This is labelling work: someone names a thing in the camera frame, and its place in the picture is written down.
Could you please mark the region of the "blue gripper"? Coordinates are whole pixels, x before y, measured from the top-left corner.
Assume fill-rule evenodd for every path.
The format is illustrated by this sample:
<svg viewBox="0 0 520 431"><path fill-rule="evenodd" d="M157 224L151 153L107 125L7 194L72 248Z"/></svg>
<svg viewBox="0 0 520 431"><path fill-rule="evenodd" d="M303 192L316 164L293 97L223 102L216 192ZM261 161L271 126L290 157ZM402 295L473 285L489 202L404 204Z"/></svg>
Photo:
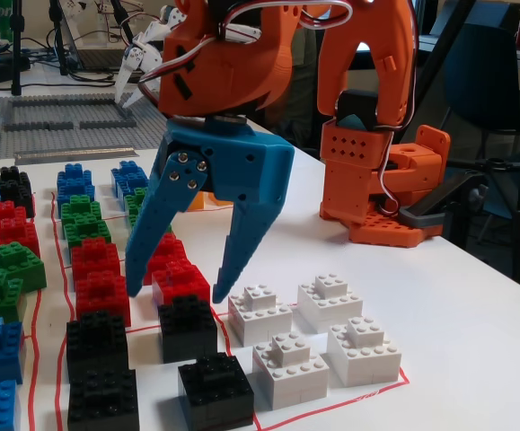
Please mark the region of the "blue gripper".
<svg viewBox="0 0 520 431"><path fill-rule="evenodd" d="M294 147L245 122L219 119L171 119L165 138L167 153L154 160L126 247L128 295L135 297L142 288L147 264L172 219L203 190L236 202L212 292L213 302L221 303L282 210Z"/></svg>

